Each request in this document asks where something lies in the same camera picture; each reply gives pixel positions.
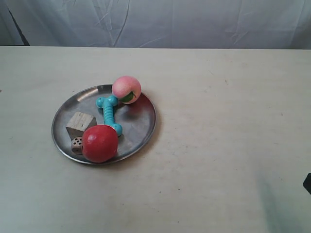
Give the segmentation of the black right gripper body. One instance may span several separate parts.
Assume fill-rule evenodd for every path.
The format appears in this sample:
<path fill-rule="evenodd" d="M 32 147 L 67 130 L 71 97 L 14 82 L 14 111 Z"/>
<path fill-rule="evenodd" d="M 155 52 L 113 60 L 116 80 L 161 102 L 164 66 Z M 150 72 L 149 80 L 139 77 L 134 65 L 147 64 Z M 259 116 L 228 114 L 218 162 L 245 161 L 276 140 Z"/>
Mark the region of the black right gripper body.
<path fill-rule="evenodd" d="M 311 194 L 311 173 L 308 173 L 303 181 L 303 187 Z"/>

